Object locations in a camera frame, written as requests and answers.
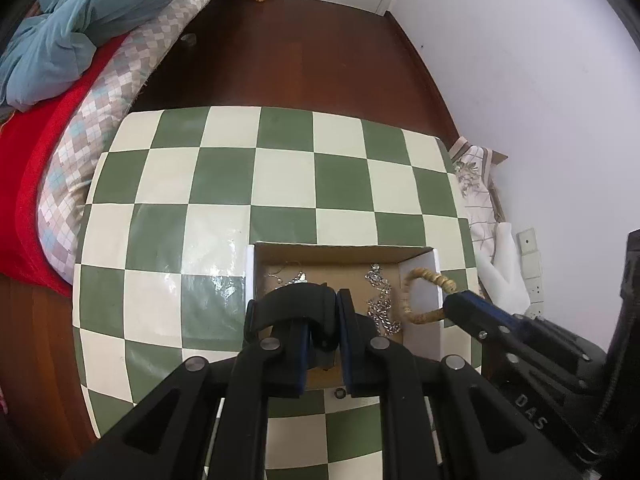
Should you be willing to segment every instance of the blue comforter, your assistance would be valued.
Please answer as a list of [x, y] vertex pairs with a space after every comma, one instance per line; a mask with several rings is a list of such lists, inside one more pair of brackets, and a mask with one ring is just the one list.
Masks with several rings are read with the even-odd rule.
[[0, 57], [0, 105], [25, 111], [80, 78], [95, 49], [155, 17], [172, 0], [38, 0]]

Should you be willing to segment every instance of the dark brown floor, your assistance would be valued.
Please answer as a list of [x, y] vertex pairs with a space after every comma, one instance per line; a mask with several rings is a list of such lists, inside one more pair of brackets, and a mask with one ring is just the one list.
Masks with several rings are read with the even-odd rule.
[[[433, 81], [388, 18], [312, 0], [214, 0], [189, 31], [196, 48], [172, 49], [133, 110], [305, 108], [435, 134], [447, 145], [457, 138]], [[68, 298], [0, 276], [0, 384], [11, 423], [50, 468], [89, 446]]]
[[188, 27], [133, 111], [206, 105], [304, 108], [457, 139], [435, 85], [392, 21], [316, 0], [217, 0]]

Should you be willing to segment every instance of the red blanket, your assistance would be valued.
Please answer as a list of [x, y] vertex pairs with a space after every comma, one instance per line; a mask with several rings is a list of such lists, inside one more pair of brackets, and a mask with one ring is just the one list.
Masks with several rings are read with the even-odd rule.
[[16, 112], [0, 132], [0, 272], [71, 296], [44, 256], [36, 227], [38, 186], [51, 153], [91, 86], [126, 34], [100, 47], [89, 69], [65, 93]]

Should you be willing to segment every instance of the cardboard box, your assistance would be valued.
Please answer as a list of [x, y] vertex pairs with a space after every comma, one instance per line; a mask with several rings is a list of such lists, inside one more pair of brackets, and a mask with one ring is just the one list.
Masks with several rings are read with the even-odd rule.
[[[440, 272], [435, 249], [387, 246], [320, 246], [257, 242], [247, 247], [246, 300], [260, 299], [279, 285], [292, 280], [301, 270], [312, 283], [327, 283], [334, 290], [348, 288], [356, 312], [367, 313], [367, 300], [379, 292], [365, 278], [371, 264], [380, 264], [382, 276], [392, 287], [392, 319], [401, 319], [401, 280], [415, 267]], [[282, 284], [270, 274], [277, 274]], [[442, 290], [433, 283], [415, 280], [410, 302], [414, 312], [428, 312], [442, 306]], [[442, 322], [413, 325], [404, 322], [402, 332], [390, 337], [414, 354], [442, 358]], [[328, 388], [342, 384], [339, 366], [331, 370], [310, 370], [307, 387]]]

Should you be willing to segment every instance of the green and white checkered tablecloth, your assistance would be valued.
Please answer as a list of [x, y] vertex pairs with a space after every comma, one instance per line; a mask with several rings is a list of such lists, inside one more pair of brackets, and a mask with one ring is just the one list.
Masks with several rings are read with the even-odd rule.
[[[104, 434], [192, 355], [241, 348], [255, 241], [432, 246], [478, 288], [458, 181], [435, 137], [284, 108], [130, 114], [98, 162], [79, 234], [73, 326]], [[445, 323], [444, 354], [479, 351]], [[268, 478], [381, 478], [376, 399], [332, 390], [271, 403]]]

